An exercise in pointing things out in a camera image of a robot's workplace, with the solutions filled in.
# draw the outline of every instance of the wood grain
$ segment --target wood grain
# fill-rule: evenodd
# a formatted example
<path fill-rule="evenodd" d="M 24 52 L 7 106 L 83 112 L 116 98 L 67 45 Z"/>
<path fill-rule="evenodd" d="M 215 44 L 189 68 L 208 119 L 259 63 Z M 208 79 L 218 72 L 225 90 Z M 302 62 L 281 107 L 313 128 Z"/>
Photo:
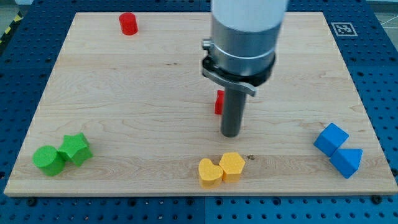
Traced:
<path fill-rule="evenodd" d="M 11 197 L 173 195 L 371 195 L 398 192 L 322 13 L 287 13 L 272 78 L 248 97 L 241 134 L 220 134 L 221 87 L 201 75 L 207 13 L 77 13 L 7 183 Z M 312 143 L 330 122 L 364 150 L 349 180 Z M 35 150 L 84 132 L 94 157 L 46 177 Z M 203 190 L 198 163 L 236 151 L 241 181 Z M 247 159 L 253 155 L 254 160 Z"/>

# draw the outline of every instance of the blue block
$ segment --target blue block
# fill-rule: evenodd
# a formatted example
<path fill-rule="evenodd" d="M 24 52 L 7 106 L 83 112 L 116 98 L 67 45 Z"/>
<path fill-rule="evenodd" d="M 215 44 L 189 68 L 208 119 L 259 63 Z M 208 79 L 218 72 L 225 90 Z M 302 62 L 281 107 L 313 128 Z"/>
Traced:
<path fill-rule="evenodd" d="M 337 125 L 330 123 L 321 132 L 313 145 L 330 157 L 348 139 L 348 136 Z"/>
<path fill-rule="evenodd" d="M 330 162 L 348 179 L 359 169 L 362 153 L 362 149 L 337 149 Z"/>

